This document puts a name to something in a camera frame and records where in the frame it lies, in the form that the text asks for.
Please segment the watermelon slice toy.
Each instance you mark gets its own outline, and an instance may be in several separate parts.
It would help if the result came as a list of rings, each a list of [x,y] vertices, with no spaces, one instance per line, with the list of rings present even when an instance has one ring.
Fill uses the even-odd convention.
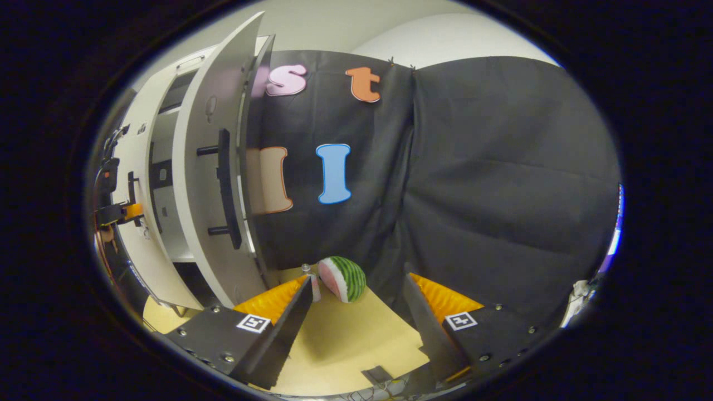
[[[362,268],[346,257],[323,258],[318,262],[318,274],[326,288],[343,303],[357,301],[367,287]]]

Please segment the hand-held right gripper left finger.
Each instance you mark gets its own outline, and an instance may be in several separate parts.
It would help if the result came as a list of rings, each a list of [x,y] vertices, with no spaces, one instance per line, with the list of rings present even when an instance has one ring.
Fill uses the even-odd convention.
[[[270,390],[312,302],[311,277],[300,276],[234,308],[207,307],[164,336],[208,367]]]

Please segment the black tape strip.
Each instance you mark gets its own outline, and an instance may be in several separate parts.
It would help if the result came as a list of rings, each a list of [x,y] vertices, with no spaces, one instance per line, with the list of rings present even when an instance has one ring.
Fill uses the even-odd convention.
[[[372,386],[384,385],[390,383],[394,378],[384,370],[381,365],[377,365],[369,370],[362,370],[362,375],[365,376]]]

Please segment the black backdrop cloth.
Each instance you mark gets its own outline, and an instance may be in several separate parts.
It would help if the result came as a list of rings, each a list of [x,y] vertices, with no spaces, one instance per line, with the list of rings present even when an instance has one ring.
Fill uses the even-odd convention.
[[[561,320],[616,225],[611,132],[565,69],[514,56],[413,70],[278,51],[306,88],[266,96],[260,147],[284,147],[292,208],[264,216],[275,269],[343,256],[397,311],[405,268],[542,326]]]

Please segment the white cabinet door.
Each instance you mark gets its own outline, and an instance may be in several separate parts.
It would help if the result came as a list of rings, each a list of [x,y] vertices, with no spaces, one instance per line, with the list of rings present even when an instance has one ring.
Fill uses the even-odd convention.
[[[260,36],[258,12],[219,43],[189,84],[173,143],[173,183],[180,225],[189,251],[217,301],[226,308],[274,284],[258,239],[265,212],[260,135],[274,36]],[[230,132],[230,174],[242,246],[228,234],[209,236],[225,225],[216,176],[217,155],[197,157],[199,147],[217,145],[219,129]]]
[[[118,226],[123,247],[131,267],[141,285],[154,302],[184,317],[196,301],[183,284],[178,272],[162,244],[150,198],[149,148],[150,133],[157,117],[158,107],[165,92],[151,85],[141,91],[128,88],[118,100],[122,116],[120,124],[125,133],[118,138],[113,156],[120,159],[117,189],[112,193],[115,203],[129,202],[128,173],[139,181],[135,183],[136,201],[143,205],[141,226],[133,222]]]

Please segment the white double-door shoe cabinet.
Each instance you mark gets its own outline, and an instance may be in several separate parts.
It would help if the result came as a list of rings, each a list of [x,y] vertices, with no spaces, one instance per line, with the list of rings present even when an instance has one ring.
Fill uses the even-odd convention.
[[[206,62],[207,57],[216,49],[217,45],[204,48],[200,51],[188,54],[168,64],[151,77],[145,79],[143,83],[135,88],[141,91],[143,86],[151,85],[158,88],[158,92],[165,92],[158,107],[157,117],[150,133],[149,148],[149,170],[150,170],[150,198],[155,221],[157,223],[160,238],[165,251],[173,262],[178,275],[183,284],[193,295],[193,309],[202,309],[206,306],[206,297],[211,297],[214,302],[219,303],[214,293],[206,284],[206,280],[199,271],[194,261],[193,254],[189,251],[188,241],[180,225],[177,203],[175,200],[175,190],[173,183],[173,143],[175,129],[179,112],[183,100],[188,91],[189,84],[198,73],[199,68]],[[191,58],[193,54],[204,54],[206,58],[199,68],[189,71],[176,71],[175,66],[184,58]],[[283,165],[288,152],[284,147],[266,147],[262,139],[262,122],[260,135],[260,163],[261,163],[261,183],[263,188],[265,212],[259,216],[257,221],[258,239],[262,249],[265,262],[269,269],[270,276],[274,284],[267,290],[280,284],[280,277],[277,271],[275,257],[267,248],[267,216],[270,212],[284,211],[290,207],[291,202],[287,198],[284,186]]]

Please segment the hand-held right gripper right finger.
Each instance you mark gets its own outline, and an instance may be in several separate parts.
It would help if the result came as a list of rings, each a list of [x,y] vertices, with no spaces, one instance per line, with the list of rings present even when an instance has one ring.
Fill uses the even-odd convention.
[[[436,380],[490,380],[530,355],[547,326],[501,303],[481,303],[445,285],[405,274],[402,295]]]

